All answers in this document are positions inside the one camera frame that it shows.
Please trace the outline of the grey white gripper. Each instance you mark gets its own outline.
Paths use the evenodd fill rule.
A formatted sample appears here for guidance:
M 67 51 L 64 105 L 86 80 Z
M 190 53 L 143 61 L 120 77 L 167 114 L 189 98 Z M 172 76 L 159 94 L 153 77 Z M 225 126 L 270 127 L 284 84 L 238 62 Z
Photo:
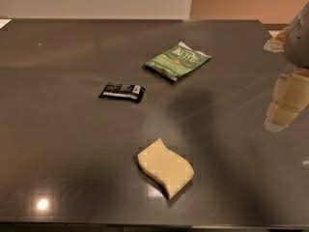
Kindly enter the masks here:
M 284 51 L 288 62 L 301 67 L 290 74 L 281 73 L 274 86 L 265 128 L 280 132 L 309 105 L 309 2 L 289 27 L 283 28 L 265 43 L 264 50 L 274 53 Z

